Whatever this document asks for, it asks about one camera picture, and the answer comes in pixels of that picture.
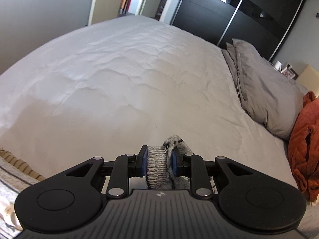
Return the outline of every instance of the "orange cloth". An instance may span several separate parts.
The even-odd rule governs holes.
[[[299,190],[307,200],[315,201],[319,194],[319,100],[313,92],[303,98],[289,140],[288,160]]]

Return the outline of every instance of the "fitted sheet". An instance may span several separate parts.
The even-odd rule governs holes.
[[[284,142],[241,108],[221,49],[145,17],[61,36],[0,76],[0,146],[44,177],[178,134],[296,187]]]

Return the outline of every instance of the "gray sock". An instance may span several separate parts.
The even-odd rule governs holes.
[[[181,154],[192,150],[177,135],[165,140],[163,146],[148,147],[146,185],[149,189],[189,189],[187,178],[175,177],[172,169],[172,151],[177,147]]]

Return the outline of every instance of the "black sliding door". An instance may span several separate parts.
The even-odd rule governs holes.
[[[221,48],[233,38],[248,41],[269,59],[301,1],[242,0],[240,4],[240,0],[183,0],[173,25]]]
[[[240,0],[183,0],[173,25],[217,44]]]
[[[301,0],[243,0],[220,47],[245,40],[269,59],[288,29]]]

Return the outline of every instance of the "beige headboard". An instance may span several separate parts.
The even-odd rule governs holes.
[[[316,97],[319,96],[319,72],[313,69],[309,64],[306,69],[298,76],[297,82],[313,91]]]

